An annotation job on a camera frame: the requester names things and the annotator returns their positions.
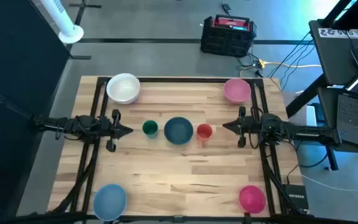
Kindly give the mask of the black partition panel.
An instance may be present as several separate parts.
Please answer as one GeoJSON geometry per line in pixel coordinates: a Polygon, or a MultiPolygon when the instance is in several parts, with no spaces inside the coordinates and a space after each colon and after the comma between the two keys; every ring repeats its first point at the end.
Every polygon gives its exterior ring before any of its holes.
{"type": "Polygon", "coordinates": [[[69,53],[32,0],[0,0],[0,220],[18,210],[69,53]]]}

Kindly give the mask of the white tower fan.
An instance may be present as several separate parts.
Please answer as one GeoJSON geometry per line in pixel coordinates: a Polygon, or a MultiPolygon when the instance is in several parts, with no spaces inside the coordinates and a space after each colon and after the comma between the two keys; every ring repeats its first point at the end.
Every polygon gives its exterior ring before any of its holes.
{"type": "Polygon", "coordinates": [[[40,0],[40,2],[60,29],[58,38],[64,44],[74,44],[83,37],[83,28],[73,23],[60,0],[40,0]]]}

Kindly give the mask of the dark blue bowl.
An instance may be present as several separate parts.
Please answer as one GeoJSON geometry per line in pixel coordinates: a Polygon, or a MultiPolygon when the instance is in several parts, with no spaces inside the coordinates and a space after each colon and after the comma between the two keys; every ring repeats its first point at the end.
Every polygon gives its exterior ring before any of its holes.
{"type": "Polygon", "coordinates": [[[187,144],[193,136],[193,125],[184,117],[169,119],[164,126],[166,139],[174,145],[187,144]]]}

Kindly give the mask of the black network switch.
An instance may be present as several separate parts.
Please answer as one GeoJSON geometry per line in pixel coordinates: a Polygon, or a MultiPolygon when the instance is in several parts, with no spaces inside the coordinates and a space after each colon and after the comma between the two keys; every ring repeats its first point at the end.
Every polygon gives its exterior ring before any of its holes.
{"type": "Polygon", "coordinates": [[[292,202],[304,212],[309,210],[306,188],[303,185],[285,184],[284,188],[292,202]]]}

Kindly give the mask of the orange-red plastic cup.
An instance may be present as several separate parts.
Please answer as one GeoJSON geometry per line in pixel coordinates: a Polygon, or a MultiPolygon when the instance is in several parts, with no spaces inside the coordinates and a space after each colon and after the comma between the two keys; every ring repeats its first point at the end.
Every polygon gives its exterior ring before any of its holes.
{"type": "Polygon", "coordinates": [[[213,129],[209,124],[200,124],[196,129],[196,139],[201,147],[204,147],[206,142],[213,135],[213,129]]]}

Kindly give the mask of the white printed paper label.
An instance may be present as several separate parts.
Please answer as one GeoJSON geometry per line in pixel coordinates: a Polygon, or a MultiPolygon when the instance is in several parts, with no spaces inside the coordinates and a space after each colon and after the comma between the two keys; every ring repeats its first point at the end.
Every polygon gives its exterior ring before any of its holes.
{"type": "Polygon", "coordinates": [[[358,39],[358,30],[334,30],[328,28],[319,28],[318,33],[323,38],[334,38],[334,39],[358,39]]]}

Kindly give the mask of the white box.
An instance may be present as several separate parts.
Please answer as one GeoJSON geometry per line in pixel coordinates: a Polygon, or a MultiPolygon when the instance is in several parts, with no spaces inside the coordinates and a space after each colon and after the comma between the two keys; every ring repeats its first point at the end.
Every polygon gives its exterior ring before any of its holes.
{"type": "Polygon", "coordinates": [[[317,126],[316,113],[314,106],[306,106],[306,125],[317,126]]]}

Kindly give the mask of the light blue bowl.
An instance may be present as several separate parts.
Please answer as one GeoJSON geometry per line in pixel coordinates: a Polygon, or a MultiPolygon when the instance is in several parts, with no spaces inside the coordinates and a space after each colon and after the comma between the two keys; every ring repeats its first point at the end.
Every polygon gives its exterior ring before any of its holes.
{"type": "Polygon", "coordinates": [[[102,186],[94,195],[94,214],[104,222],[110,222],[119,218],[125,211],[127,194],[117,184],[102,186]]]}

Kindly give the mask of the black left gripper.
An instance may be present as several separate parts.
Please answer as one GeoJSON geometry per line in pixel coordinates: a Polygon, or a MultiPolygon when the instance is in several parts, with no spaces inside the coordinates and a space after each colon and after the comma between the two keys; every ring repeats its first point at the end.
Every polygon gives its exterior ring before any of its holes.
{"type": "MultiPolygon", "coordinates": [[[[114,143],[114,138],[116,137],[116,131],[117,131],[117,126],[120,123],[121,120],[121,113],[119,112],[118,109],[113,109],[112,111],[112,123],[109,127],[110,132],[109,132],[109,137],[110,139],[107,140],[107,144],[106,144],[106,149],[109,152],[115,152],[116,151],[116,144],[114,143]]],[[[132,133],[133,129],[129,128],[127,126],[124,126],[122,124],[119,125],[119,129],[123,130],[119,132],[119,138],[124,137],[125,135],[128,135],[130,133],[132,133]]]]}

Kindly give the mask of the magenta bowl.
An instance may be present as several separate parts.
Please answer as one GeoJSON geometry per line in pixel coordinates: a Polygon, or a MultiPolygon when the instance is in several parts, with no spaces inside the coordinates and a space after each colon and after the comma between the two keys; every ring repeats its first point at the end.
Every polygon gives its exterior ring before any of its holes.
{"type": "Polygon", "coordinates": [[[265,195],[257,186],[247,185],[239,193],[239,203],[248,213],[260,213],[266,205],[265,195]]]}

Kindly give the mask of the small pink bowl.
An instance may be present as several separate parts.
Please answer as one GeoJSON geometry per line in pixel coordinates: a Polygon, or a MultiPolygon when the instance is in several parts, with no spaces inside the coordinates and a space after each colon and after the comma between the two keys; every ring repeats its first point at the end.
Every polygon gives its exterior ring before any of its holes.
{"type": "Polygon", "coordinates": [[[251,98],[250,85],[240,79],[229,79],[223,86],[224,96],[231,103],[242,104],[251,98]]]}

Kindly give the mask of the green plastic cup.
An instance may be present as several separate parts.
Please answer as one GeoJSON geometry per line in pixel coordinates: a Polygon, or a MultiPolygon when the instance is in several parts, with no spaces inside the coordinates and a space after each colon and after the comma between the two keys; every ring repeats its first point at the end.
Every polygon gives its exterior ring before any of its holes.
{"type": "Polygon", "coordinates": [[[158,135],[158,124],[155,121],[148,120],[142,125],[143,133],[150,139],[154,139],[158,135]]]}

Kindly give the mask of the black aluminium table frame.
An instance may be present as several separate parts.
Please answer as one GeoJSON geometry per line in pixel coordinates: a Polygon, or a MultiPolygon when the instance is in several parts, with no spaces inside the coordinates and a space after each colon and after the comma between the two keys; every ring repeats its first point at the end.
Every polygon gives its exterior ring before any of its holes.
{"type": "Polygon", "coordinates": [[[237,118],[239,108],[225,99],[222,78],[143,78],[139,99],[130,105],[111,100],[106,77],[83,77],[76,93],[73,116],[110,116],[121,112],[123,125],[134,131],[117,141],[116,151],[106,149],[106,138],[97,145],[65,139],[48,208],[53,209],[73,187],[78,171],[92,155],[97,158],[94,174],[82,186],[76,211],[93,212],[96,191],[106,184],[120,185],[127,194],[126,215],[240,217],[244,211],[239,192],[255,185],[265,194],[262,216],[285,213],[283,197],[262,169],[266,157],[278,177],[291,172],[291,181],[301,184],[297,157],[283,142],[274,151],[251,148],[250,140],[237,146],[238,136],[223,127],[237,118]],[[184,145],[170,143],[162,130],[154,139],[142,132],[153,120],[163,129],[166,122],[181,116],[194,127],[212,126],[213,135],[204,147],[196,138],[184,145]]]}

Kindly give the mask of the large pale white bowl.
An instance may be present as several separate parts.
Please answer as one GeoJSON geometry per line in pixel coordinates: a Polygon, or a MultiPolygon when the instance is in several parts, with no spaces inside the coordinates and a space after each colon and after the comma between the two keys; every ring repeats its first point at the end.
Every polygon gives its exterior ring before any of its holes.
{"type": "Polygon", "coordinates": [[[107,82],[106,93],[115,103],[131,104],[139,97],[140,81],[130,73],[120,73],[107,82]]]}

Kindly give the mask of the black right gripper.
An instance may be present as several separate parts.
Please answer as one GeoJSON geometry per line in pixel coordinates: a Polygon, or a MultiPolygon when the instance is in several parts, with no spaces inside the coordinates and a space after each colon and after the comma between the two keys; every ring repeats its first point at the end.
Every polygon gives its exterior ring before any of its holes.
{"type": "Polygon", "coordinates": [[[223,124],[224,128],[232,131],[235,134],[238,134],[238,128],[239,128],[239,140],[237,142],[237,146],[239,148],[246,146],[246,137],[244,136],[245,133],[249,134],[251,148],[258,148],[260,144],[259,132],[257,132],[257,127],[260,126],[259,108],[252,106],[250,108],[250,113],[251,113],[250,118],[247,118],[246,108],[244,106],[241,106],[239,108],[239,117],[238,117],[239,125],[238,125],[238,119],[223,124]],[[253,145],[252,143],[251,134],[257,135],[256,145],[253,145]]]}

